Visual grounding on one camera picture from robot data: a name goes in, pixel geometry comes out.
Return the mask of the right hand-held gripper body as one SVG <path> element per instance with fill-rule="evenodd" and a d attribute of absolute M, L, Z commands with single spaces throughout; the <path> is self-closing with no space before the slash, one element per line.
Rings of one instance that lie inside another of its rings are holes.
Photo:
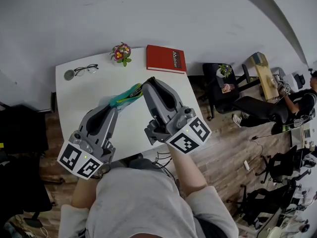
<path fill-rule="evenodd" d="M 211 135 L 206 122 L 193 108 L 183 105 L 177 92 L 161 80 L 146 81 L 143 96 L 152 116 L 144 129 L 149 142 L 165 143 L 182 154 L 191 154 Z"/>

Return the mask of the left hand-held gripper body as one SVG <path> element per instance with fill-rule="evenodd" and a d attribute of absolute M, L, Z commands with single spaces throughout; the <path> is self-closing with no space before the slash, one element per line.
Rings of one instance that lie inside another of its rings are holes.
<path fill-rule="evenodd" d="M 73 175 L 88 180 L 102 167 L 109 167 L 115 148 L 112 138 L 118 110 L 103 105 L 90 110 L 64 142 L 57 162 Z"/>

